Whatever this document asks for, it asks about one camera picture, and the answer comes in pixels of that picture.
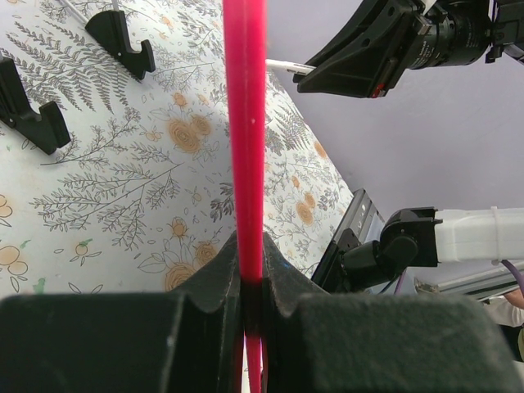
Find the ceiling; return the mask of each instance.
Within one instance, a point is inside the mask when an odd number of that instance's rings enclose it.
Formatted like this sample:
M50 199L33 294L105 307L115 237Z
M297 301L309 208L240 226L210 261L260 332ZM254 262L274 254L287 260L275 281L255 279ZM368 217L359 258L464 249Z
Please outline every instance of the ceiling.
M269 0L269 53L304 62L359 1ZM403 207L524 206L524 67L408 70L387 97L298 94L278 74L350 188L365 187L387 218Z

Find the floral wallpaper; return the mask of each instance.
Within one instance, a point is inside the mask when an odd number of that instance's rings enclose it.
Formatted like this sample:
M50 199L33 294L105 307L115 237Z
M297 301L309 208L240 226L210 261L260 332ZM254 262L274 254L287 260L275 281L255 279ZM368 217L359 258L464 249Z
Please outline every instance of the floral wallpaper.
M235 229L221 1L119 3L142 82L57 0L0 0L0 53L72 137L46 156L0 123L0 296L169 291ZM272 73L265 175L265 230L311 275L352 195Z

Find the person's hand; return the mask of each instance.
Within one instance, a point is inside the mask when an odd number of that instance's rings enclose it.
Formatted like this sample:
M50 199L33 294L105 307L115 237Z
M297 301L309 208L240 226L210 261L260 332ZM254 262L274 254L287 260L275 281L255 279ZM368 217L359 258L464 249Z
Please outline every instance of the person's hand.
M504 297L511 305L514 305L519 309L524 309L524 296L522 295L522 291L520 289L508 292L504 294Z

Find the camera lens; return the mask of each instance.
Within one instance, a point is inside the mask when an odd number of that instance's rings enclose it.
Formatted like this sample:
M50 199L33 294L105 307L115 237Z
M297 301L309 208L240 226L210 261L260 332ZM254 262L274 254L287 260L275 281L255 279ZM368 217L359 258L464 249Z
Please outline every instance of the camera lens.
M432 22L408 67L465 66L477 61L490 44L491 20L476 1L445 2L426 15Z

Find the red plastic stick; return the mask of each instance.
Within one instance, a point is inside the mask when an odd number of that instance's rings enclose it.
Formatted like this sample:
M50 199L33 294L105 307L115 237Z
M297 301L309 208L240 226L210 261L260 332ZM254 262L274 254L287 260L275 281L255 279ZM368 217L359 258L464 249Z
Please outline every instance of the red plastic stick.
M224 0L224 36L233 185L251 393L260 392L265 122L265 0Z

